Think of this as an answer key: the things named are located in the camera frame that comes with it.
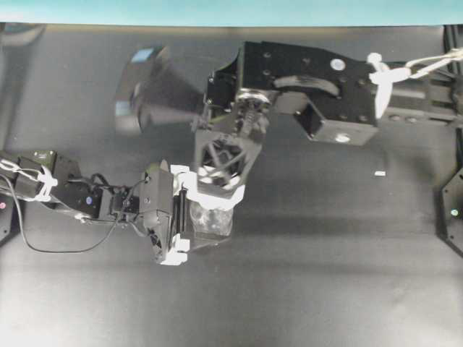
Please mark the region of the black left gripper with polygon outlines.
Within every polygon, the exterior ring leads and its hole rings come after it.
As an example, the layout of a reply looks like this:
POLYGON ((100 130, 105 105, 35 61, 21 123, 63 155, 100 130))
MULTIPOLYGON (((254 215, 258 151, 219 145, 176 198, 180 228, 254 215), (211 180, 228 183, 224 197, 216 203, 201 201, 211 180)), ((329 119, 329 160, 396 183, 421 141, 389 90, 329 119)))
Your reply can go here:
POLYGON ((197 195, 197 174, 189 166, 170 165, 166 161, 152 163, 143 173, 140 185, 139 212, 143 227, 153 245, 155 261, 160 265, 179 266, 191 252, 214 247, 216 239, 176 234, 171 238, 173 195, 185 190, 187 197, 197 195))

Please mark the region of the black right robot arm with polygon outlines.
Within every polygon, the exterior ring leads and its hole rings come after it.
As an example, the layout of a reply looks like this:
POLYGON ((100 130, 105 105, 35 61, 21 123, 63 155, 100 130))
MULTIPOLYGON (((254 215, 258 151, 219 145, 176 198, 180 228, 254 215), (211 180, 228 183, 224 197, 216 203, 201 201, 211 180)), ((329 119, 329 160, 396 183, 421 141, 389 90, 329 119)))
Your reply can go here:
POLYGON ((177 179, 206 210, 233 209, 245 194, 272 115, 291 116, 309 140, 364 145, 382 121, 447 125, 462 117, 462 76, 446 70, 462 49, 407 62, 379 53, 351 59, 322 48, 243 43, 215 71, 195 121, 194 167, 177 179))

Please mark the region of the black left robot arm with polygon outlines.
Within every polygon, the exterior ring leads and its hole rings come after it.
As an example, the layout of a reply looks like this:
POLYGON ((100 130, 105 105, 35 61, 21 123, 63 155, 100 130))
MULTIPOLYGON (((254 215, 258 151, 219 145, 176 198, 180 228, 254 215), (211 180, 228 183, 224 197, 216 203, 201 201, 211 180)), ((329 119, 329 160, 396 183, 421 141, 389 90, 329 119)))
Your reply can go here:
POLYGON ((20 223, 21 204, 34 202, 82 224, 109 227, 89 247, 52 249, 50 254, 90 252, 116 228, 128 227, 149 240, 158 264, 181 265, 189 252, 216 246, 226 238, 194 201, 192 178, 188 167, 162 161, 149 166, 133 185, 117 186, 100 173, 82 176, 75 161, 54 151, 1 153, 1 196, 13 202, 11 209, 20 223))

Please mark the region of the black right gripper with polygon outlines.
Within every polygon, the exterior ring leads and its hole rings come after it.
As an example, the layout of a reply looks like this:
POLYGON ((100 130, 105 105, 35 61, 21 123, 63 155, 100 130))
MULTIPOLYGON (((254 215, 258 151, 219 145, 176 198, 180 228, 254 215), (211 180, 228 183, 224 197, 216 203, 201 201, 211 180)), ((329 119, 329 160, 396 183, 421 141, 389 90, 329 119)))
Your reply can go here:
POLYGON ((270 100, 237 88, 233 74, 216 72, 204 101, 194 125, 196 173, 184 174, 184 188, 187 199, 206 210, 231 210, 243 200, 247 175, 262 149, 270 100))

